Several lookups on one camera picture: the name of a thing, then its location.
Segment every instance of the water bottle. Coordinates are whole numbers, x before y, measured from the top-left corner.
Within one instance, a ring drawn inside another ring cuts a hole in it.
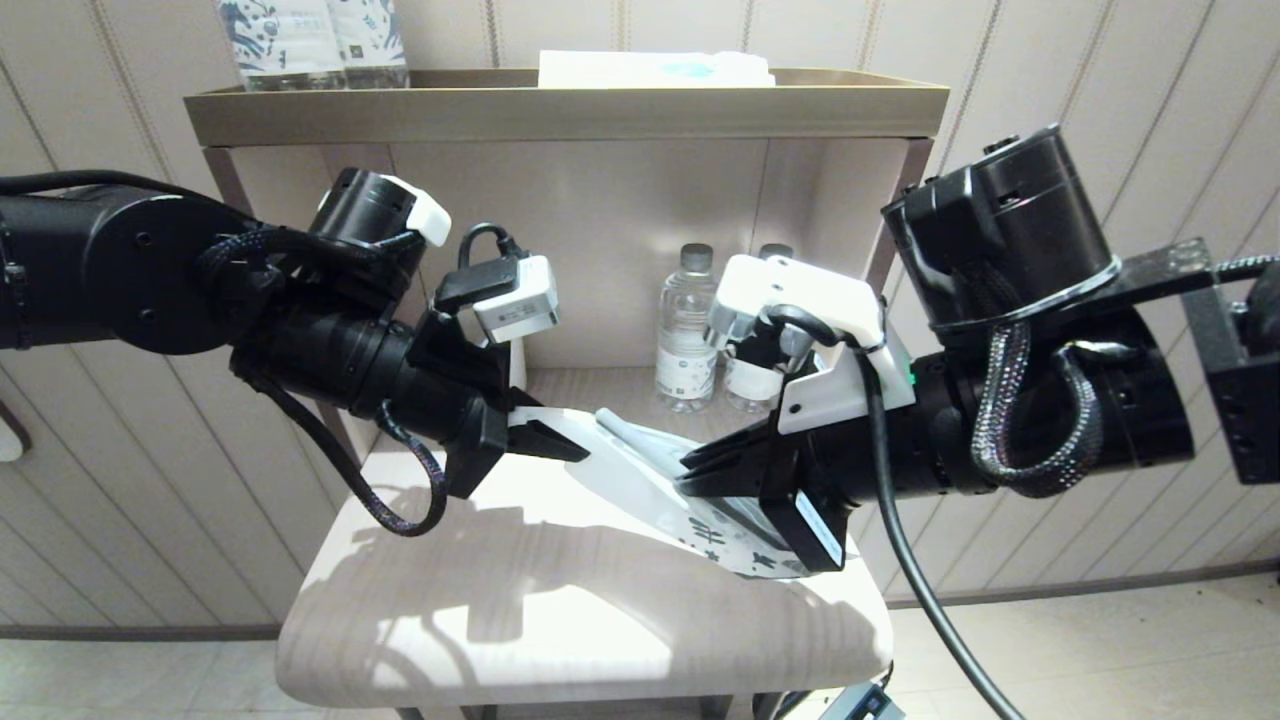
[[[791,258],[790,245],[771,242],[760,247],[759,256],[769,259],[774,255]],[[782,373],[772,368],[756,368],[750,363],[740,363],[732,357],[724,364],[724,395],[728,404],[742,413],[768,413],[778,406],[782,392]]]
[[[244,88],[342,90],[328,0],[218,0]]]
[[[672,413],[696,413],[716,391],[717,352],[704,340],[714,297],[712,247],[681,247],[680,269],[662,284],[658,304],[658,398]]]
[[[329,0],[347,87],[407,87],[404,41],[394,0]]]

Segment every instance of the shelf unit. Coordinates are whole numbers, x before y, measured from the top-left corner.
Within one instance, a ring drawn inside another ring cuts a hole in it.
[[[673,416],[646,400],[657,293],[680,246],[712,245],[718,270],[785,242],[882,286],[893,250],[879,208],[919,182],[948,95],[852,70],[773,74],[768,88],[539,90],[536,70],[433,70],[402,90],[229,88],[186,102],[224,200],[266,222],[306,227],[347,165],[426,188],[454,228],[499,222],[552,260],[559,286],[562,324],[526,347],[535,396],[621,404],[712,439],[756,418],[723,401]],[[402,319],[421,313],[451,255],[426,254]]]

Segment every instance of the white stool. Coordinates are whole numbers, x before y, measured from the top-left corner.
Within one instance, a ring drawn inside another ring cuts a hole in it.
[[[388,438],[365,477],[406,516],[425,511],[422,469]],[[562,462],[508,455],[421,538],[392,536],[349,498],[284,623],[276,680],[311,705],[438,717],[851,685],[881,673],[891,647],[860,559],[803,580],[744,579],[603,501]]]

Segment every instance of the wall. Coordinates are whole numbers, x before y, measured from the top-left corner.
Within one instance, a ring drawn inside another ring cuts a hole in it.
[[[1280,242],[1280,4],[1270,0],[402,0],[419,68],[532,65],[540,47],[746,49],[777,65],[948,85],[928,174],[1062,119],[1114,249],[1203,234]],[[0,8],[0,172],[109,167],[212,192],[180,97],[233,85],[209,3]],[[324,163],[300,167],[324,184]],[[892,316],[931,350],[914,293]],[[1280,556],[1280,488],[1235,483],[1176,306],[1148,314],[1199,457],[1091,478],[1051,501],[902,506],[942,592],[1157,574]],[[0,465],[0,624],[252,625],[283,619],[343,497],[315,448],[225,372],[225,352],[120,343],[0,354],[35,450]],[[854,533],[906,594],[873,512]]]

